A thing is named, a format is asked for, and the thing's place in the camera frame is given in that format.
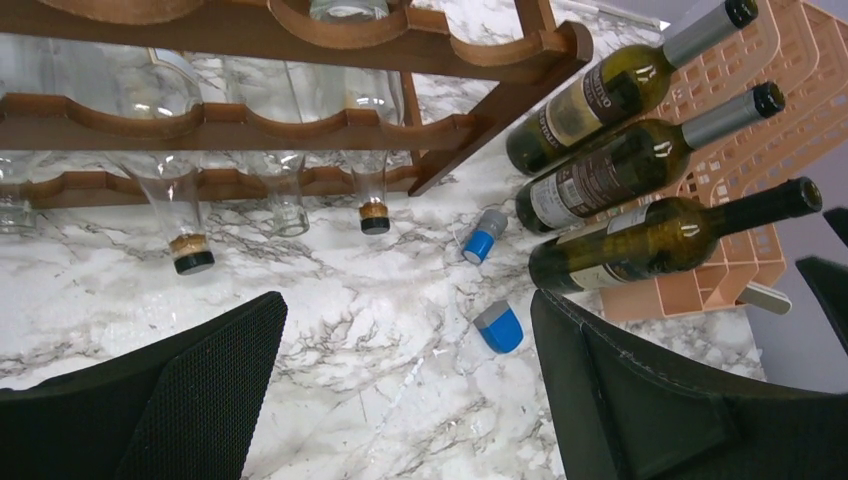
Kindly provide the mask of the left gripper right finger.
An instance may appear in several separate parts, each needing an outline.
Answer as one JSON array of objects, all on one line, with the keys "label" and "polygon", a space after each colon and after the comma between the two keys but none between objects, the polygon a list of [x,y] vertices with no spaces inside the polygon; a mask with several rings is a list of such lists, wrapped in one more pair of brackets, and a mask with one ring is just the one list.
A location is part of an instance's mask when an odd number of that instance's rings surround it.
[{"label": "left gripper right finger", "polygon": [[570,479],[843,479],[847,398],[691,360],[539,290],[531,320]]}]

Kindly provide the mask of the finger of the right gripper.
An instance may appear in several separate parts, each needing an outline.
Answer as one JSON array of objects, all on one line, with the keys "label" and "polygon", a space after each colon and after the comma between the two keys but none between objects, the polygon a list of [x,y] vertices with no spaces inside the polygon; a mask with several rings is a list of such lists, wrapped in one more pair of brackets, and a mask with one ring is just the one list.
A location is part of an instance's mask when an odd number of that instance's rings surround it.
[{"label": "finger of the right gripper", "polygon": [[823,217],[841,242],[848,246],[848,209],[835,207],[825,211]]},{"label": "finger of the right gripper", "polygon": [[847,351],[847,266],[817,256],[801,258],[795,266]]}]

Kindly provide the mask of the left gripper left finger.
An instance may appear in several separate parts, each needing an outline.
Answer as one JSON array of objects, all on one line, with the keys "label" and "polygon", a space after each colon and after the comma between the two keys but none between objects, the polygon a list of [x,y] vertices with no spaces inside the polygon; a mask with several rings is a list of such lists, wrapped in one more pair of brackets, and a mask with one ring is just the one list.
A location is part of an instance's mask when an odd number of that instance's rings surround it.
[{"label": "left gripper left finger", "polygon": [[287,306],[265,293],[130,353],[1,392],[5,479],[237,479]]}]

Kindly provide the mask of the green wine bottle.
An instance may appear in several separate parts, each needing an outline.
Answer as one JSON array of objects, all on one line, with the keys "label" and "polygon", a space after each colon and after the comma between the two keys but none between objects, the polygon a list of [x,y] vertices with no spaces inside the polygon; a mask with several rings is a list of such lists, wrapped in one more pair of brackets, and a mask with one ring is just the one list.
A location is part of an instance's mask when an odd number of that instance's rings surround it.
[{"label": "green wine bottle", "polygon": [[536,287],[568,295],[685,272],[709,259],[726,236],[822,206],[808,177],[712,207],[662,198],[542,243],[529,257],[529,273]]},{"label": "green wine bottle", "polygon": [[659,46],[622,47],[513,129],[506,153],[532,176],[662,101],[672,75],[759,15],[752,0],[726,0]]},{"label": "green wine bottle", "polygon": [[522,187],[517,217],[537,234],[583,226],[599,213],[667,187],[685,173],[694,152],[785,106],[781,88],[766,81],[680,124],[659,118],[634,122]]}]

